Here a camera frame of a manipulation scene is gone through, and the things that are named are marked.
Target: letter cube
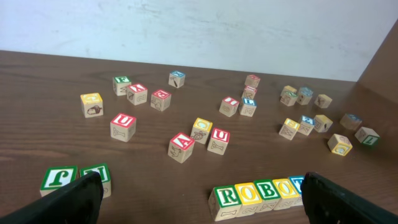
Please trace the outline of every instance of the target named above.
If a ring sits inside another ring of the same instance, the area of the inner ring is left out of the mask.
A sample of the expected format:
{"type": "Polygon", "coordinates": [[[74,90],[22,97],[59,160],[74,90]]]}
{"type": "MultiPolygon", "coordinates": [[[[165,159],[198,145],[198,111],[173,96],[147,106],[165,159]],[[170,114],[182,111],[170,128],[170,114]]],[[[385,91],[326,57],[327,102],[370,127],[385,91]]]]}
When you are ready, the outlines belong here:
{"type": "Polygon", "coordinates": [[[184,85],[185,74],[179,71],[172,71],[169,75],[169,85],[174,86],[175,88],[180,88],[184,85]]]}
{"type": "Polygon", "coordinates": [[[238,106],[239,102],[228,96],[221,102],[219,112],[225,116],[231,117],[236,113],[238,106]]]}
{"type": "Polygon", "coordinates": [[[246,81],[244,82],[245,85],[251,86],[253,88],[257,88],[260,82],[260,78],[255,75],[248,75],[246,77],[246,81]]]}
{"type": "Polygon", "coordinates": [[[298,92],[300,93],[301,91],[306,92],[310,96],[313,95],[313,91],[307,86],[300,87],[300,89],[298,89],[298,92]]]}
{"type": "Polygon", "coordinates": [[[156,90],[150,96],[150,106],[158,111],[164,111],[170,106],[172,94],[164,90],[156,90]]]}
{"type": "Polygon", "coordinates": [[[328,141],[328,146],[332,153],[341,156],[346,156],[353,148],[348,138],[339,134],[332,135],[328,141]]]}
{"type": "Polygon", "coordinates": [[[301,116],[300,121],[300,127],[298,128],[298,132],[305,134],[308,136],[313,127],[315,126],[315,121],[312,118],[306,117],[306,116],[301,116]]]}
{"type": "Polygon", "coordinates": [[[364,145],[375,146],[380,136],[371,128],[361,127],[355,134],[356,139],[364,145]]]}
{"type": "Polygon", "coordinates": [[[325,115],[316,115],[314,117],[314,120],[315,120],[314,130],[318,131],[319,133],[327,132],[330,126],[333,124],[331,119],[329,119],[325,115]]]}
{"type": "Polygon", "coordinates": [[[297,122],[286,118],[284,125],[279,131],[279,134],[289,140],[292,140],[300,128],[300,124],[297,122]]]}
{"type": "Polygon", "coordinates": [[[297,103],[300,105],[307,105],[312,98],[312,95],[307,91],[299,91],[297,95],[297,103]]]}
{"type": "Polygon", "coordinates": [[[77,166],[48,168],[40,188],[41,196],[44,197],[54,190],[73,182],[76,179],[76,175],[77,166]]]}
{"type": "Polygon", "coordinates": [[[286,106],[293,106],[296,103],[297,98],[298,96],[295,93],[286,91],[280,98],[280,102],[286,106]]]}
{"type": "Polygon", "coordinates": [[[114,77],[113,78],[113,91],[117,96],[124,96],[127,94],[127,87],[131,85],[128,77],[114,77]]]}
{"type": "Polygon", "coordinates": [[[328,108],[332,99],[325,94],[318,95],[317,99],[315,100],[315,105],[319,106],[320,108],[328,108]]]}
{"type": "Polygon", "coordinates": [[[112,194],[112,185],[111,185],[111,175],[109,174],[108,165],[98,164],[90,167],[85,167],[80,169],[80,177],[90,173],[90,172],[97,172],[101,176],[102,186],[104,188],[104,194],[102,198],[106,198],[111,196],[112,194]]]}
{"type": "Polygon", "coordinates": [[[111,121],[111,137],[128,142],[136,132],[137,119],[133,116],[119,113],[111,121]]]}
{"type": "Polygon", "coordinates": [[[254,183],[235,184],[235,189],[242,202],[242,207],[236,217],[255,214],[262,203],[262,199],[254,183]]]}
{"type": "Polygon", "coordinates": [[[254,95],[257,93],[257,89],[251,86],[244,87],[242,98],[247,98],[250,100],[254,99],[254,95]]]}
{"type": "Polygon", "coordinates": [[[303,175],[298,175],[298,176],[292,176],[289,177],[290,183],[293,185],[294,189],[296,190],[296,192],[300,195],[297,199],[297,201],[295,201],[292,204],[293,206],[299,206],[299,205],[303,205],[303,198],[302,198],[302,192],[301,192],[301,183],[304,180],[304,176],[303,175]]]}
{"type": "Polygon", "coordinates": [[[242,207],[234,186],[213,188],[208,203],[211,216],[215,221],[235,218],[242,207]]]}
{"type": "Polygon", "coordinates": [[[80,100],[85,118],[104,115],[103,101],[99,93],[80,95],[80,100]]]}
{"type": "Polygon", "coordinates": [[[274,210],[290,208],[299,199],[299,193],[297,193],[288,179],[272,180],[272,183],[274,183],[276,190],[280,194],[280,200],[275,205],[274,210]]]}
{"type": "Polygon", "coordinates": [[[285,86],[284,89],[282,90],[282,93],[280,93],[280,96],[283,96],[285,92],[291,91],[292,93],[296,93],[297,90],[291,86],[285,86]]]}
{"type": "Polygon", "coordinates": [[[170,140],[167,154],[177,162],[183,163],[192,155],[194,144],[195,140],[184,133],[178,133],[170,140]]]}
{"type": "Polygon", "coordinates": [[[206,144],[213,123],[205,119],[197,118],[192,127],[191,138],[201,144],[206,144]]]}
{"type": "Polygon", "coordinates": [[[340,120],[340,124],[349,130],[356,130],[361,123],[362,120],[353,114],[344,114],[343,118],[340,120]]]}
{"type": "Polygon", "coordinates": [[[280,200],[280,195],[276,190],[274,184],[271,180],[255,180],[254,185],[259,192],[262,203],[257,209],[257,213],[259,212],[268,212],[274,209],[275,205],[280,200]]]}
{"type": "Polygon", "coordinates": [[[241,115],[252,117],[256,108],[257,103],[255,100],[243,98],[242,103],[239,105],[239,113],[241,115]]]}
{"type": "Polygon", "coordinates": [[[127,88],[127,100],[134,105],[139,105],[147,101],[148,89],[137,83],[129,85],[127,88]]]}
{"type": "Polygon", "coordinates": [[[229,143],[230,136],[231,134],[227,131],[213,128],[209,145],[207,145],[207,150],[220,155],[224,155],[226,147],[229,143]]]}

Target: white wall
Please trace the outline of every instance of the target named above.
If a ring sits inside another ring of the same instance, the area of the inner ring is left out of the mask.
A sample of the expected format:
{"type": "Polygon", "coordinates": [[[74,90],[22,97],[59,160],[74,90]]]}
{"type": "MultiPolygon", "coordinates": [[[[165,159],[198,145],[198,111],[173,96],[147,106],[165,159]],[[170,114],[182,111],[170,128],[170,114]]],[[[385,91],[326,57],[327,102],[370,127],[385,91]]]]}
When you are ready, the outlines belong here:
{"type": "Polygon", "coordinates": [[[0,0],[0,49],[356,81],[396,0],[0,0]]]}

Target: brown tabletop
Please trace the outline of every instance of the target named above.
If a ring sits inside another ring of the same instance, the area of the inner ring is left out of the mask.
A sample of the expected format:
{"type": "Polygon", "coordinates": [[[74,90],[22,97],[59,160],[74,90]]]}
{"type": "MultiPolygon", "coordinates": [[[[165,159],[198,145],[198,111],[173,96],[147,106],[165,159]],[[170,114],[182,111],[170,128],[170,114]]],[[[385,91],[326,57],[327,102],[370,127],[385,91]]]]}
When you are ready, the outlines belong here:
{"type": "MultiPolygon", "coordinates": [[[[40,198],[45,171],[53,166],[79,168],[107,163],[112,196],[102,202],[98,223],[212,223],[208,197],[213,187],[279,179],[317,171],[365,199],[398,213],[398,106],[354,82],[257,74],[261,77],[252,118],[227,117],[218,109],[226,96],[240,99],[246,72],[117,62],[73,57],[0,52],[0,216],[40,198]],[[180,89],[168,85],[169,72],[187,74],[180,89]],[[129,76],[152,93],[172,93],[164,112],[149,101],[134,106],[116,96],[112,78],[129,76]],[[308,85],[314,95],[333,99],[327,109],[285,106],[283,86],[308,85]],[[85,119],[80,95],[98,92],[104,115],[85,119]],[[118,113],[137,118],[137,131],[125,143],[110,137],[118,113]],[[364,119],[381,140],[362,146],[339,124],[344,113],[364,119]],[[298,133],[292,141],[278,135],[286,118],[325,114],[333,120],[327,133],[298,133]],[[179,164],[167,155],[169,141],[190,134],[197,117],[231,132],[225,155],[196,143],[179,164]],[[332,154],[332,134],[349,138],[353,150],[332,154]]],[[[308,223],[303,207],[258,213],[223,223],[308,223]]]]}

